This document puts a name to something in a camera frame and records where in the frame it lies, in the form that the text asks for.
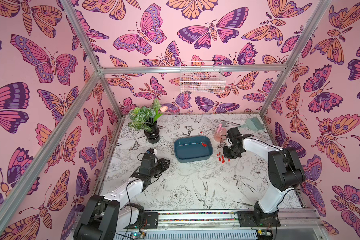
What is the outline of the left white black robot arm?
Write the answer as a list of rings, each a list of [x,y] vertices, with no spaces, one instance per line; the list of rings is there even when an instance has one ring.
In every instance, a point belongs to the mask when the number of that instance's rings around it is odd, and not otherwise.
[[[130,178],[116,190],[93,195],[75,228],[74,240],[112,240],[120,231],[148,225],[144,207],[131,199],[142,193],[153,178],[159,178],[170,167],[167,159],[143,160]]]

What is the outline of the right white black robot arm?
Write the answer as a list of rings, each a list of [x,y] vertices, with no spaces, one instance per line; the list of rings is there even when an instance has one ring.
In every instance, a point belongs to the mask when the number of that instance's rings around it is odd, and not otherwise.
[[[306,180],[306,175],[294,147],[280,148],[244,137],[232,140],[229,147],[223,147],[227,159],[240,158],[244,152],[252,152],[268,161],[270,184],[263,197],[255,203],[250,217],[257,225],[262,225],[277,219],[280,203]]]

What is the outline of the teal plastic storage box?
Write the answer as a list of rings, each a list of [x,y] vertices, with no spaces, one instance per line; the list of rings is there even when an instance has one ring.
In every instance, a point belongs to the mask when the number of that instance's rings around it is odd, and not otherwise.
[[[208,160],[214,153],[212,143],[206,136],[180,138],[174,142],[175,157],[180,163]]]

